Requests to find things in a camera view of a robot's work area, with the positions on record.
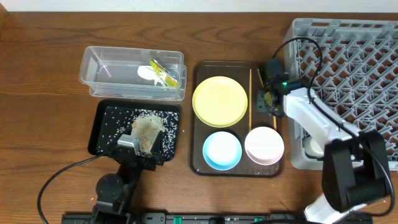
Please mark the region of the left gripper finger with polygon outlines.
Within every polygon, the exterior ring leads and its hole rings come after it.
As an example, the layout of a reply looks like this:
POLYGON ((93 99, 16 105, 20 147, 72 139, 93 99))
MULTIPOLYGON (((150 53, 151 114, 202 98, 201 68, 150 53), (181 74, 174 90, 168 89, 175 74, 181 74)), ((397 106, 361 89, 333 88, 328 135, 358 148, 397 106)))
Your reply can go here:
POLYGON ((151 157, 163 157, 163 132, 159 131, 157 137, 151 147, 150 155, 151 157))
POLYGON ((122 146, 132 146, 132 136, 127 134, 122 134, 117 140, 117 143, 122 146))

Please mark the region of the pile of rice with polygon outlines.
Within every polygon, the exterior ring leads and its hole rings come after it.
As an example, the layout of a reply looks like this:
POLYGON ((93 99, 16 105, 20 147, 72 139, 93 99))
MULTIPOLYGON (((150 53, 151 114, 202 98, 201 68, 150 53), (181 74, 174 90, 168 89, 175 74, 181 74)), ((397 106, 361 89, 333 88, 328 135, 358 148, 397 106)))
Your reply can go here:
POLYGON ((138 115, 132 123, 131 136, 138 138, 139 151, 150 154, 159 132, 167 133, 167 118, 162 112, 145 111, 138 115))

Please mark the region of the blue bowl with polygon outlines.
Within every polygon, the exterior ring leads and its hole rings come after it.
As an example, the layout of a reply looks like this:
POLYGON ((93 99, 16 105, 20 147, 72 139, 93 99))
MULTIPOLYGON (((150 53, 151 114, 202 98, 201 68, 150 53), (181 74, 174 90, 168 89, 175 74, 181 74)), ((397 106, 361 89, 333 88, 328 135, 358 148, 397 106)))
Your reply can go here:
POLYGON ((243 150, 235 135, 218 131, 206 138, 202 153, 205 162, 211 168, 225 171, 234 168, 240 162, 243 150))

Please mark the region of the green yellow snack wrapper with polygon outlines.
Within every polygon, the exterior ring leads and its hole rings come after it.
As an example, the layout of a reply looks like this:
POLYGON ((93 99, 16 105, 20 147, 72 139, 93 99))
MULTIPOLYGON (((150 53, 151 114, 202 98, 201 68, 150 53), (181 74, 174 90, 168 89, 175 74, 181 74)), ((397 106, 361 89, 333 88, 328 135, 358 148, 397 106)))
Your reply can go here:
POLYGON ((149 61, 151 67, 154 69, 155 74, 166 84, 168 87, 177 87, 179 81, 155 59, 149 61))

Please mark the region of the white cup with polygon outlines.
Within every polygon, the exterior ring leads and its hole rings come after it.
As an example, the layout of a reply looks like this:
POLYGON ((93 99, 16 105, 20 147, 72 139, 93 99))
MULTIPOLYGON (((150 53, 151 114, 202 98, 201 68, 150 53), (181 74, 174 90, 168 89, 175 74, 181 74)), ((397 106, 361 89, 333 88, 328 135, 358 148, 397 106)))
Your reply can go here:
POLYGON ((303 147, 309 157, 322 158, 324 156, 324 150, 311 136, 303 140, 303 147))

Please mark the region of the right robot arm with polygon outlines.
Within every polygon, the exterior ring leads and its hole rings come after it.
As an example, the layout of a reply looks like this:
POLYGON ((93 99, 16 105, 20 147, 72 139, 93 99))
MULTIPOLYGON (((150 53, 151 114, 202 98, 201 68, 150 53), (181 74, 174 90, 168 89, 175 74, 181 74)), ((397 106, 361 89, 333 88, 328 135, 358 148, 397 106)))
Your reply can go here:
POLYGON ((391 198, 390 214, 395 192, 383 136, 347 123, 310 86, 285 72, 263 70, 260 79, 266 108, 301 125, 323 150, 323 193, 304 210, 306 223, 339 223, 384 197, 391 198))

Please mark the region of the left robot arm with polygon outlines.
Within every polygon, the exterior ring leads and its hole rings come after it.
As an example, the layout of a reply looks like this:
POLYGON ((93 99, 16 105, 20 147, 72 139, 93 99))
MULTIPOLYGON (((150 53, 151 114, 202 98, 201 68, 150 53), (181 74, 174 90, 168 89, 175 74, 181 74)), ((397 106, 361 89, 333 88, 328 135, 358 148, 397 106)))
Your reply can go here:
POLYGON ((106 155, 120 166, 117 173, 106 174, 97 182, 98 198, 93 207, 91 224, 141 222, 139 213, 130 212, 131 200, 142 171, 154 171, 157 166, 164 164, 162 137, 163 132, 159 131, 147 156, 138 154, 139 139, 129 134, 122 134, 116 144, 108 147, 106 155))

